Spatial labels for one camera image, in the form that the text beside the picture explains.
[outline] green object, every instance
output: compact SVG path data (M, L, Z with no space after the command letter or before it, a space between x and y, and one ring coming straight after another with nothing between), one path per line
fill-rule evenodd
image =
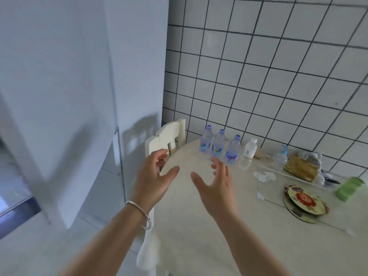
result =
M338 188L335 192L335 195L338 199L342 201L347 201L349 197L351 197L355 191L364 184L364 181L359 179L358 177L349 178L344 185Z

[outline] chair backrest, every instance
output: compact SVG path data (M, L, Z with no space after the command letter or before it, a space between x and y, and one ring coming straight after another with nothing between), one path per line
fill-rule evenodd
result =
M169 149L169 155L176 152L175 138L178 138L178 146L185 145L185 119L172 121L159 129L155 136L150 137L145 142L146 157L153 151L159 149Z

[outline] silver bracelet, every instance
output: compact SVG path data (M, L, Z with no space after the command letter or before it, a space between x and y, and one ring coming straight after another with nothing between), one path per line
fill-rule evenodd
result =
M152 222L151 222L151 218L148 216L148 214L143 210L143 208L141 208L138 204L136 204L134 201L128 200L125 204L131 204L134 205L135 207L137 207L143 214L144 216L146 216L147 221L148 221L148 227L142 227L145 230L149 230L152 227Z

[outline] plastic bottle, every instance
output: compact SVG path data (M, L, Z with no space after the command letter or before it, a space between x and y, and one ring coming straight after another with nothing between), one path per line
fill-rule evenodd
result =
M221 129L214 138L214 142L212 143L212 151L211 155L212 157L221 158L222 151L225 146L225 130Z
M257 139L252 138L251 141L246 144L244 155L242 156L239 162L240 168L244 170L248 169L248 167L251 165L256 150L257 150Z
M284 148L283 152L276 153L273 158L273 166L278 170L283 170L284 166L288 162L288 147L286 145L282 146Z
M210 151L212 142L212 126L207 125L202 137L200 138L200 147L198 151L201 153L208 153Z
M240 150L240 135L236 135L230 142L225 154L225 162L227 164L234 164L238 158Z

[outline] person's right hand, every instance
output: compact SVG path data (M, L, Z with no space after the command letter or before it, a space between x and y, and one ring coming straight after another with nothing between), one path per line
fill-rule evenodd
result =
M211 185L206 185L197 173L190 174L200 193L200 198L207 212L215 220L220 219L222 215L237 215L237 204L229 168L217 158L211 158L211 161L213 162L211 167L216 170Z

